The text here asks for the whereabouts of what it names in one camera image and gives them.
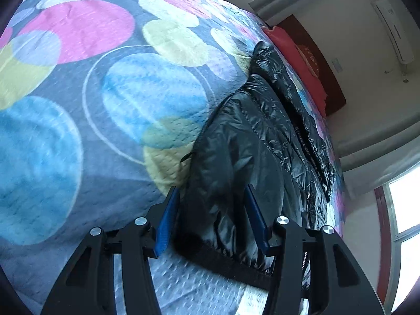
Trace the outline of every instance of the air conditioner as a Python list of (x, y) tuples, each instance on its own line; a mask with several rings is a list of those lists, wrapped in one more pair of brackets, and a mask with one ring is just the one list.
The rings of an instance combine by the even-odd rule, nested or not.
[(377, 1), (373, 5), (385, 25), (398, 60), (401, 64), (410, 64), (414, 61), (414, 54), (394, 8), (388, 0)]

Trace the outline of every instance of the headboard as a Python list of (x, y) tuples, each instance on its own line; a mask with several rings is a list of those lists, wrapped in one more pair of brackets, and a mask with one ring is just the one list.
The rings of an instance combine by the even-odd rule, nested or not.
[(296, 45), (305, 45), (314, 55), (319, 67), (319, 79), (327, 93), (325, 113), (327, 116), (346, 105), (346, 98), (340, 88), (333, 71), (318, 46), (294, 15), (290, 15), (277, 26), (284, 29)]

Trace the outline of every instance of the bed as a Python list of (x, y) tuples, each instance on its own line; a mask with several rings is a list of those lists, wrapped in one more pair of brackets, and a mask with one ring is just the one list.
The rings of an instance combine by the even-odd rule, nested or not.
[[(0, 264), (39, 314), (94, 226), (121, 228), (188, 177), (188, 154), (240, 88), (263, 22), (223, 0), (24, 0), (0, 37)], [(287, 63), (337, 178), (327, 205), (342, 234), (344, 180), (325, 120)], [(115, 259), (118, 314), (125, 314)], [(171, 247), (151, 260), (163, 314), (262, 313), (266, 292)]]

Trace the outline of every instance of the bright window light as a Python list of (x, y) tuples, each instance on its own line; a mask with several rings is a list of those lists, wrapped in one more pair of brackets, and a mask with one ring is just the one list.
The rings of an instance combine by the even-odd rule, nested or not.
[(420, 276), (420, 234), (401, 243), (401, 269), (392, 311), (408, 296)]
[(398, 233), (420, 223), (420, 167), (390, 183)]

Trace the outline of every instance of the black jacket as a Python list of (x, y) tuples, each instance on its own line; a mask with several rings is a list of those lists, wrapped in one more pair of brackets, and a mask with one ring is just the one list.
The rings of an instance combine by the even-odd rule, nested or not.
[[(197, 263), (263, 287), (237, 278), (241, 267), (226, 259), (262, 274), (272, 265), (255, 243), (243, 206), (245, 186), (255, 187), (267, 224), (283, 215), (319, 229), (326, 222), (335, 172), (272, 45), (257, 44), (249, 73), (195, 142), (176, 241)], [(234, 272), (220, 270), (227, 262), (236, 266)]]

